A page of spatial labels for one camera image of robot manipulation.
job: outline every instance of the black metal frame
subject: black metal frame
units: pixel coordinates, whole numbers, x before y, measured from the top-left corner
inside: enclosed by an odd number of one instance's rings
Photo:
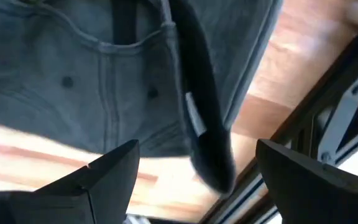
[[[334,166],[358,151],[358,35],[271,140]],[[200,223],[224,223],[262,184],[254,159],[240,174],[234,193],[219,200]],[[238,223],[265,223],[276,213],[267,195]]]

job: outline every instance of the wood surface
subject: wood surface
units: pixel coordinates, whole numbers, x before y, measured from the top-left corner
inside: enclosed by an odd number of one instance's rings
[[[256,139],[275,132],[356,33],[346,22],[351,2],[285,0],[232,129],[237,173],[255,156]],[[0,127],[0,190],[35,190],[98,157]],[[197,222],[218,197],[188,158],[142,159],[128,213]]]

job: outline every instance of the gray fabric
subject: gray fabric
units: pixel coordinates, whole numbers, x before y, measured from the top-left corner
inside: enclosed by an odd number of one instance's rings
[[[214,138],[206,133],[198,142],[191,133],[189,119],[197,111],[187,116],[183,108],[180,41],[170,8],[158,7],[168,0],[149,1],[154,5],[137,5],[136,43],[114,45],[111,0],[0,0],[0,125],[97,153],[139,139],[144,157],[190,154],[202,178],[229,193],[229,136],[206,141]],[[188,2],[206,38],[222,119],[230,129],[281,2]],[[202,122],[193,125],[203,130]],[[195,153],[197,144],[204,146],[201,153]],[[208,154],[211,147],[225,150]]]
[[[187,154],[174,25],[139,4],[138,43],[113,45],[108,2],[0,1],[0,124],[98,153],[139,139],[143,156]]]

